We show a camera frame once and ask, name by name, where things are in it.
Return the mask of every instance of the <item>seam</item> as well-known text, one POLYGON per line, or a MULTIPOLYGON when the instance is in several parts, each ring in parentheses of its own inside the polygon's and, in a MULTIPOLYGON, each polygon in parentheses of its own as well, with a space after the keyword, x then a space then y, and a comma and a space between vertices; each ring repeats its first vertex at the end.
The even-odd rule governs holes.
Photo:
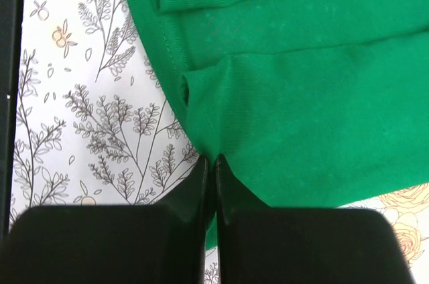
POLYGON ((175 61, 173 59, 172 51, 170 49, 170 45, 169 45, 168 40, 167 40, 167 35, 166 35, 166 32, 164 31, 164 27, 162 25, 162 22, 161 22, 160 18, 158 18, 158 23, 159 23, 160 28, 162 30, 162 35, 164 37, 164 43, 166 44, 166 47, 167 47, 168 56, 170 57, 170 60, 172 61, 173 71, 174 71, 174 73, 177 74, 178 72, 177 72, 176 63, 175 63, 175 61))

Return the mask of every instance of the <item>leaf sketch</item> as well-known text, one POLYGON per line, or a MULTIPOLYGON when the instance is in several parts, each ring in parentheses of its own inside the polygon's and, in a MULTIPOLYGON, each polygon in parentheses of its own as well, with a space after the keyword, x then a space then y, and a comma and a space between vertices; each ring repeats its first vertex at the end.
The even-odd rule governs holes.
POLYGON ((53 176, 44 167, 43 156, 53 150, 60 151, 61 134, 66 126, 64 120, 54 117, 54 124, 42 123, 40 130, 35 130, 29 123, 29 116, 33 107, 26 107, 24 100, 30 96, 38 96, 36 85, 40 80, 36 78, 38 72, 33 65, 38 64, 35 58, 36 51, 28 53, 23 51, 21 67, 19 69, 19 86, 17 95, 17 129, 25 131, 26 139, 16 139, 13 150, 13 174, 14 181, 21 185, 23 197, 27 200, 26 207, 64 203, 63 199, 69 179, 67 175, 55 172, 53 176), (42 182, 42 193, 37 194, 35 183, 42 182))
POLYGON ((64 58, 67 57, 71 46, 78 45, 76 42, 70 40, 72 33, 67 33, 67 31, 68 21, 65 19, 62 27, 57 26, 54 33, 52 33, 52 39, 55 41, 55 44, 59 48, 64 48, 64 58))
POLYGON ((219 266, 211 263, 204 271, 204 284, 219 284, 219 266))
POLYGON ((54 68, 49 68, 48 70, 48 78, 51 78, 54 75, 54 68))
POLYGON ((97 161, 88 165, 91 173, 104 185, 114 187, 128 204, 153 203, 183 180, 195 164, 198 154, 190 142, 179 151, 172 144, 167 145, 162 156, 151 164, 159 132, 176 126, 172 123, 160 128, 166 100, 162 106, 150 103, 134 111, 132 105, 117 95, 111 101, 100 96, 94 104, 86 86, 79 84, 74 92, 69 91, 63 97, 66 107, 80 119, 73 123, 76 134, 88 140, 86 148, 97 156, 97 161), (149 151, 143 163, 142 149, 149 151), (121 171, 113 171, 110 163, 122 163, 121 171), (183 163, 191 163, 191 166, 179 175, 177 171, 183 163), (149 174, 155 187, 144 190, 143 181, 149 174))
POLYGON ((145 60, 145 66, 146 66, 146 74, 149 75, 151 80, 155 81, 155 87, 160 88, 161 87, 160 81, 156 77, 155 71, 152 68, 152 64, 150 63, 147 55, 144 56, 144 60, 145 60))
POLYGON ((37 15, 41 21, 45 21, 49 18, 49 11, 46 9, 46 1, 39 4, 38 1, 34 1, 36 8, 30 13, 30 17, 37 15))
POLYGON ((9 213, 9 230, 12 228, 13 224, 15 224, 16 220, 19 218, 20 214, 18 214, 15 209, 15 201, 16 198, 13 194, 11 194, 11 209, 9 213))
POLYGON ((157 133, 161 133, 162 131, 167 131, 168 138, 175 138, 176 140, 180 138, 181 135, 186 136, 185 131, 177 120, 176 116, 174 116, 174 121, 170 125, 160 129, 157 133))
MULTIPOLYGON (((89 195, 88 187, 85 185, 85 183, 80 180, 79 184, 83 195, 75 197, 75 199, 73 200, 73 204, 96 205, 97 201, 94 199, 94 197, 89 195)), ((99 194, 101 194, 101 189, 97 189, 93 192, 93 195, 95 196, 99 194)))
MULTIPOLYGON (((85 0, 78 4, 78 13, 85 33, 92 35, 99 33, 103 38, 103 52, 95 81, 101 71, 109 69, 114 77, 122 73, 128 61, 135 53, 133 43, 138 38, 131 13, 128 12, 122 26, 114 27, 115 15, 121 7, 123 13, 128 12, 126 0, 85 0)), ((88 50, 85 54, 88 61, 88 50)))
POLYGON ((93 49, 89 48, 85 51, 85 60, 88 62, 91 56, 93 55, 93 49))

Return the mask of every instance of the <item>black line drawing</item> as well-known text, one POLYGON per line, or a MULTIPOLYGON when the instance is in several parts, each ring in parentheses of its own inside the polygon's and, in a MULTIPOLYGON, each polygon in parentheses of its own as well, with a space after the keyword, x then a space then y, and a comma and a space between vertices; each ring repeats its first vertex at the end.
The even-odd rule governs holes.
POLYGON ((46 1, 44 1, 42 4, 39 4, 38 1, 34 1, 33 3, 36 6, 36 8, 30 13, 29 16, 33 17, 34 15, 37 14, 37 16, 41 21, 47 20, 49 18, 49 11, 46 8, 46 1))
POLYGON ((147 55, 144 56, 144 60, 145 60, 145 66, 146 66, 146 74, 149 75, 151 80, 155 81, 155 87, 160 88, 161 87, 160 81, 156 77, 154 69, 152 68, 152 64, 150 64, 150 61, 147 55))
POLYGON ((204 284, 219 284, 219 266, 211 263, 204 271, 204 284))
POLYGON ((93 49, 89 48, 85 51, 85 60, 88 62, 91 56, 93 55, 93 49))
POLYGON ((135 46, 138 34, 134 22, 129 12, 125 22, 121 27, 114 27, 115 15, 119 7, 122 12, 127 12, 126 0, 85 0, 86 3, 78 4, 78 12, 85 33, 92 35, 100 33, 103 37, 103 53, 97 70, 95 82, 98 80, 101 71, 109 69, 116 78, 127 65, 128 61, 135 53, 135 46))
POLYGON ((212 255, 213 253, 215 253, 217 250, 216 247, 209 249, 208 251, 206 251, 206 258, 209 257, 210 255, 212 255))
POLYGON ((97 196, 97 195, 101 194, 102 190, 101 189, 97 189, 90 196, 89 192, 88 192, 88 188, 85 185, 85 183, 82 180, 80 180, 79 184, 80 184, 80 188, 82 190, 83 195, 77 196, 73 200, 73 204, 79 203, 80 205, 97 205, 97 201, 94 199, 93 196, 97 196))
POLYGON ((63 198, 68 194, 65 192, 68 175, 55 172, 52 175, 46 167, 42 157, 53 151, 61 151, 61 134, 66 126, 64 120, 54 117, 54 124, 42 123, 41 129, 36 131, 29 123, 29 116, 33 107, 26 107, 24 100, 30 96, 38 96, 36 85, 41 81, 35 76, 38 74, 32 67, 38 64, 35 58, 36 50, 28 53, 25 49, 19 69, 19 86, 17 97, 17 129, 24 129, 26 139, 16 139, 13 150, 13 174, 14 181, 21 185, 23 197, 27 200, 26 208, 43 204, 65 204, 63 198), (44 183, 40 194, 36 193, 35 183, 44 183))
POLYGON ((78 45, 76 42, 69 40, 72 33, 67 33, 67 31, 68 31, 68 22, 67 22, 67 19, 65 19, 64 23, 62 24, 62 27, 57 26, 54 33, 52 33, 52 39, 55 41, 55 44, 59 48, 64 48, 64 56, 63 56, 64 58, 67 57, 70 51, 70 46, 78 45))
POLYGON ((11 194, 11 209, 9 214, 9 230, 11 230, 13 224, 15 224, 16 220, 19 218, 20 214, 14 208, 16 198, 13 194, 11 194))
POLYGON ((49 69, 48 69, 48 78, 51 78, 53 75, 54 75, 54 68, 53 67, 50 67, 49 69))
POLYGON ((163 131, 168 137, 177 137, 178 133, 185 136, 183 130, 177 128, 177 120, 160 127, 160 118, 166 107, 151 103, 146 108, 132 110, 133 106, 125 99, 115 95, 111 102, 106 96, 100 96, 93 104, 85 85, 77 84, 74 92, 69 91, 63 96, 67 100, 66 107, 75 113, 80 122, 74 122, 76 134, 88 139, 90 154, 97 155, 98 161, 89 165, 89 169, 97 180, 105 185, 112 185, 128 204, 151 204, 165 194, 177 182, 183 180, 195 164, 198 154, 188 141, 181 149, 180 160, 176 160, 176 149, 172 144, 166 146, 161 157, 150 165, 154 153, 156 137, 163 131), (141 149, 149 149, 145 162, 141 162, 141 149), (124 168, 115 173, 109 162, 122 163, 124 168), (177 169, 183 163, 193 163, 184 173, 177 176, 177 169), (143 181, 147 174, 153 178, 155 187, 143 189, 143 181))

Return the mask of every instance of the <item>green t-shirt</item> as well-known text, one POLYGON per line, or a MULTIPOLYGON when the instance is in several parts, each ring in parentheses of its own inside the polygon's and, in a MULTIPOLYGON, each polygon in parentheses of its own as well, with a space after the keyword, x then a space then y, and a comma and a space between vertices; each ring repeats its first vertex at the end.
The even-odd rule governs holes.
POLYGON ((429 0, 128 3, 191 142, 270 206, 429 181, 429 0))

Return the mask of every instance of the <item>white floral paper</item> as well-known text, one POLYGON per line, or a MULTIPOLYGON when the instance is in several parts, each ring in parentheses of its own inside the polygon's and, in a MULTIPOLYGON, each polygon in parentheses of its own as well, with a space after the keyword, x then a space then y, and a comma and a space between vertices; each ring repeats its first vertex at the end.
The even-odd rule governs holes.
POLYGON ((24 0, 22 30, 11 224, 41 204, 150 204, 188 175, 197 153, 126 0, 24 0))

